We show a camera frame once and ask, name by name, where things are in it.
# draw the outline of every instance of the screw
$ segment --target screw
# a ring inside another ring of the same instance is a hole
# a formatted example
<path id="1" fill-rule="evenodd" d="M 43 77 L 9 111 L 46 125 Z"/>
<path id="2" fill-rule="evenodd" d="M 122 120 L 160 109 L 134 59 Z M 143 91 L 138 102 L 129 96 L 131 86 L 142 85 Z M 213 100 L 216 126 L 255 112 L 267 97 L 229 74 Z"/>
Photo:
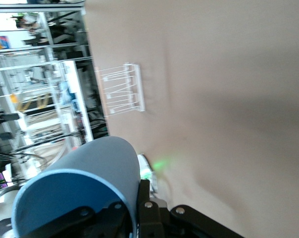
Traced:
<path id="1" fill-rule="evenodd" d="M 83 210 L 81 210 L 81 212 L 80 212 L 80 216 L 87 216 L 89 214 L 89 211 L 87 210 L 87 209 L 83 209 Z"/>
<path id="2" fill-rule="evenodd" d="M 184 213 L 185 213 L 185 209 L 182 208 L 182 207 L 177 207 L 176 212 L 177 212 L 178 214 L 184 214 Z"/>
<path id="3" fill-rule="evenodd" d="M 151 202 L 146 202 L 145 203 L 145 207 L 147 208 L 151 208 L 153 206 L 153 204 Z"/>
<path id="4" fill-rule="evenodd" d="M 118 203 L 114 206 L 115 209 L 120 209 L 121 207 L 122 207 L 122 205 L 120 203 Z"/>

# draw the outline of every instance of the blue object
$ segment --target blue object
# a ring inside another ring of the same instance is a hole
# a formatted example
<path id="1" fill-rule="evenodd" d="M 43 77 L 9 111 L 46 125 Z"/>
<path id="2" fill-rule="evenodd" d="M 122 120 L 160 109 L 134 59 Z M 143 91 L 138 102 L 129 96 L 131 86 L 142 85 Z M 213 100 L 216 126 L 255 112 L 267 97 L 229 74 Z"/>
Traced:
<path id="1" fill-rule="evenodd" d="M 136 200 L 140 167 L 133 147 L 119 137 L 91 141 L 64 156 L 28 181 L 18 192 L 12 211 L 16 237 L 79 206 L 96 212 L 123 201 L 136 238 Z"/>

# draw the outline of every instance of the wire rack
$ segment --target wire rack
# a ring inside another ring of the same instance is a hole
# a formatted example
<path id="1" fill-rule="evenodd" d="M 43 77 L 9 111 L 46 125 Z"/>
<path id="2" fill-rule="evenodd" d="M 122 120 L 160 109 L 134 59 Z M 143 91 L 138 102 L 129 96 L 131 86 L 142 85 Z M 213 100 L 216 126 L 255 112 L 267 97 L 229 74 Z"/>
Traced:
<path id="1" fill-rule="evenodd" d="M 96 69 L 104 115 L 129 111 L 145 111 L 140 66 L 126 63 L 123 66 Z"/>

